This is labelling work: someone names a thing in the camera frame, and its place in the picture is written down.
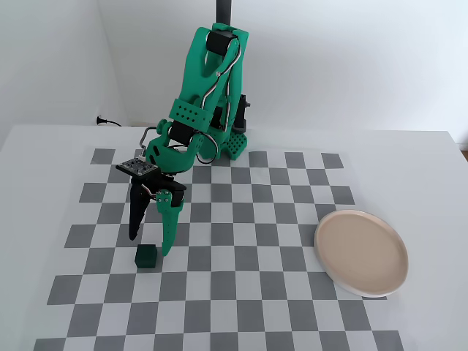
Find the white table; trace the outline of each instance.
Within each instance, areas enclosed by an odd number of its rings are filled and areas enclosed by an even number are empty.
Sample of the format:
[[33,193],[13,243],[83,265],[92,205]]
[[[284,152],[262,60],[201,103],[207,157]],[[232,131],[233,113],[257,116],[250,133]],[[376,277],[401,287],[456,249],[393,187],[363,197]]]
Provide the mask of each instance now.
[[[28,304],[89,147],[136,148],[143,129],[17,126],[0,153],[0,350],[17,350]],[[447,132],[249,130],[249,149],[346,152],[365,206],[409,253],[389,319],[406,351],[468,350],[468,162]]]

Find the beige plate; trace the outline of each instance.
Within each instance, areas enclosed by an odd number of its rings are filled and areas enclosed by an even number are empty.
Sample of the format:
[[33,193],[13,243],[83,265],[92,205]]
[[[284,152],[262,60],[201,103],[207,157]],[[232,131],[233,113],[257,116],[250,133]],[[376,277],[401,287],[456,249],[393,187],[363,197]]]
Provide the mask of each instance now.
[[387,223],[361,211],[332,212],[319,223],[315,252],[325,271],[351,293],[377,298],[395,292],[407,278],[408,254]]

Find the white wall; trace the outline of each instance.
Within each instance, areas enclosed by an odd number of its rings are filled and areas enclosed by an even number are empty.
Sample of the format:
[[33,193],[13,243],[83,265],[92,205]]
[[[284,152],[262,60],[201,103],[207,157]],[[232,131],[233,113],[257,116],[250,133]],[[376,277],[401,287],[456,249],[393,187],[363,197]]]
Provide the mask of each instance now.
[[0,0],[0,148],[10,127],[127,124],[96,0]]
[[[99,0],[132,121],[167,117],[215,0]],[[468,1],[233,0],[249,126],[442,129],[468,143]]]

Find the small cube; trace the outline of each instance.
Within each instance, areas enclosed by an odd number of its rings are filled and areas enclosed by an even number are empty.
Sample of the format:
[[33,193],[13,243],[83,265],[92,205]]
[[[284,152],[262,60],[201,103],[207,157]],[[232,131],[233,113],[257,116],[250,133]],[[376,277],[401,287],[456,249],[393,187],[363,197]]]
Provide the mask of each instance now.
[[156,245],[139,244],[135,255],[135,264],[138,268],[155,268],[157,255]]

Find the power cord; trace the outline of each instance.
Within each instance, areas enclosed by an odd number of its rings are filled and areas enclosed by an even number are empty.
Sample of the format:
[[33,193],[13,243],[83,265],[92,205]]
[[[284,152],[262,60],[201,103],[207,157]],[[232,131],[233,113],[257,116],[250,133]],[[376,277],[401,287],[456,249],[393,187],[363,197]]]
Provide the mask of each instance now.
[[101,124],[101,123],[112,123],[115,124],[116,126],[122,127],[122,125],[118,124],[117,122],[114,121],[108,121],[107,119],[101,118],[101,116],[97,116],[96,118],[96,124]]

